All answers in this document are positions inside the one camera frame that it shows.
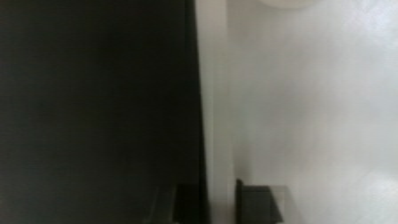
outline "black object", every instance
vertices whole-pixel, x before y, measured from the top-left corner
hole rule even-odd
[[[193,2],[1,2],[0,223],[138,224],[175,183],[205,207]]]
[[[157,189],[143,224],[202,224],[197,185],[177,185]]]
[[[197,46],[197,21],[195,21],[195,0],[184,0],[184,59],[186,59],[186,74],[195,77],[195,93],[197,99],[200,101],[200,74],[198,74],[198,46]],[[204,153],[204,130],[202,130],[202,108],[198,104],[197,108],[197,129],[198,129],[198,186],[197,185],[179,185],[179,201],[189,201],[188,207],[184,207],[189,211],[197,213],[191,214],[182,212],[179,215],[179,219],[182,221],[189,220],[189,224],[200,223],[209,224],[209,202],[207,202],[207,175],[205,175],[205,153]]]
[[[236,224],[277,224],[282,216],[268,186],[236,181]]]

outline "gray surface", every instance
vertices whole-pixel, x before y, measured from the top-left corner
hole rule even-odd
[[[156,185],[197,181],[181,7],[1,3],[0,223],[136,223]]]
[[[230,0],[225,39],[225,1],[198,2],[216,24],[202,36],[229,41],[227,58],[202,49],[214,223],[232,223],[232,175],[284,186],[285,224],[396,223],[398,2],[323,0],[280,10]]]

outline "dark panel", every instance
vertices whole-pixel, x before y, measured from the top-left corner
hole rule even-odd
[[[282,216],[268,186],[236,182],[236,224],[277,224]]]
[[[140,223],[198,182],[182,0],[0,7],[0,223]]]

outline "black door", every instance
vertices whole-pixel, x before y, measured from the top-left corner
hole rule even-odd
[[[191,12],[1,2],[0,223],[140,223],[157,186],[204,186]]]

